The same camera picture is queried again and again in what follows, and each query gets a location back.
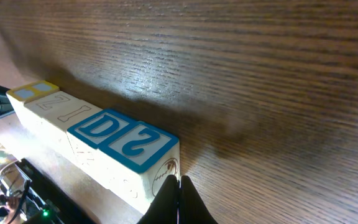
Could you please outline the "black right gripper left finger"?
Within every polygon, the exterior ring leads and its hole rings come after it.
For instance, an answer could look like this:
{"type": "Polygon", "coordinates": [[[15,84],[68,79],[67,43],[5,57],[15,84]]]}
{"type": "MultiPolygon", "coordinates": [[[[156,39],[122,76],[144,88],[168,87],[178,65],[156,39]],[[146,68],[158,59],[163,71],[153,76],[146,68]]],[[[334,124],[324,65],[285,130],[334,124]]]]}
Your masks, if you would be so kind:
{"type": "Polygon", "coordinates": [[[179,181],[169,175],[137,224],[177,224],[179,181]]]}

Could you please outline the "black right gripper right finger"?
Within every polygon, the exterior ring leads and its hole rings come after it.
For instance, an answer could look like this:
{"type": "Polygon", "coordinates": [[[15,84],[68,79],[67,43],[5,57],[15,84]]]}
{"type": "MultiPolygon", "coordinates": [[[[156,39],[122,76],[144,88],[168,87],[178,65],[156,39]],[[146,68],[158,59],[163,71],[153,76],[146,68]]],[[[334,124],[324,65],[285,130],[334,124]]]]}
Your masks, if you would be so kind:
{"type": "Polygon", "coordinates": [[[178,213],[180,224],[218,224],[187,175],[180,180],[178,213]]]}

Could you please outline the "block with yellow I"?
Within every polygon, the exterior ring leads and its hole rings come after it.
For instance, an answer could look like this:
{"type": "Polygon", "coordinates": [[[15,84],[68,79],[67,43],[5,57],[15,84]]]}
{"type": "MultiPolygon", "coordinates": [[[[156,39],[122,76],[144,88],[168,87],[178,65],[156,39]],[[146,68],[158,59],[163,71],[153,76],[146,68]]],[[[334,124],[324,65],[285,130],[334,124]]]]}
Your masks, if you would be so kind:
{"type": "Polygon", "coordinates": [[[6,92],[16,114],[19,114],[26,103],[38,100],[52,93],[58,92],[60,88],[45,80],[36,81],[24,86],[10,89],[6,92]]]}

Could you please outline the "block with red letter side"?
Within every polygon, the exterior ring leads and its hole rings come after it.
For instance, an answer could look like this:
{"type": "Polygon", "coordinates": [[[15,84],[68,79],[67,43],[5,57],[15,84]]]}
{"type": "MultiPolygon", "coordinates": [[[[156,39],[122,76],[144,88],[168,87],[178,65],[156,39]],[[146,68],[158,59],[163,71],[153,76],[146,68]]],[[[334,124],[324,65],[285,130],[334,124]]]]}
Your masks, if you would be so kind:
{"type": "Polygon", "coordinates": [[[168,175],[180,176],[179,139],[143,121],[99,146],[107,189],[144,214],[168,175]]]}

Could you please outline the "block with butterfly picture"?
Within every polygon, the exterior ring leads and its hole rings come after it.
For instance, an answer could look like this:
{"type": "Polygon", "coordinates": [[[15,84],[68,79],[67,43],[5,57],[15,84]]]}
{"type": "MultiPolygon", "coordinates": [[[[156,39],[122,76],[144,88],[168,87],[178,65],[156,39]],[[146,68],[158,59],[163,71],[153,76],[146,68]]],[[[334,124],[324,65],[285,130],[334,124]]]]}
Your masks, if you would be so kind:
{"type": "Polygon", "coordinates": [[[101,108],[84,100],[57,106],[56,110],[44,116],[47,140],[52,142],[52,147],[61,155],[69,159],[74,158],[67,129],[100,111],[101,108]]]}

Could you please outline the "block with red I and fish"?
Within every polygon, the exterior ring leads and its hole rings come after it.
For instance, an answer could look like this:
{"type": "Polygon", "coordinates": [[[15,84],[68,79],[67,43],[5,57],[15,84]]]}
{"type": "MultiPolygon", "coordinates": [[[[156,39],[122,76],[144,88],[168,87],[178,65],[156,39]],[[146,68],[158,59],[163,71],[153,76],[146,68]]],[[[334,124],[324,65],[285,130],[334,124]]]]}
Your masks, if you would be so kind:
{"type": "Polygon", "coordinates": [[[106,174],[99,150],[100,144],[134,121],[124,114],[106,109],[68,128],[67,135],[75,164],[94,180],[102,183],[106,174]]]}

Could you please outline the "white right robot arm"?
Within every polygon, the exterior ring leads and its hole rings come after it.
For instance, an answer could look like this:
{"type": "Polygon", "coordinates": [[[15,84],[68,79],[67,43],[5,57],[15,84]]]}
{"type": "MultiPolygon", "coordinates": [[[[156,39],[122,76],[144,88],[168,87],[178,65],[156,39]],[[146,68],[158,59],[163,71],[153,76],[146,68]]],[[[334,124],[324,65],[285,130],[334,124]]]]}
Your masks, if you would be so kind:
{"type": "MultiPolygon", "coordinates": [[[[41,174],[29,161],[15,162],[19,175],[24,178],[24,189],[8,223],[13,223],[24,203],[33,201],[40,210],[26,223],[93,223],[94,221],[49,178],[41,174]]],[[[216,223],[209,213],[191,179],[184,175],[178,180],[168,175],[151,206],[138,224],[216,223]]]]}

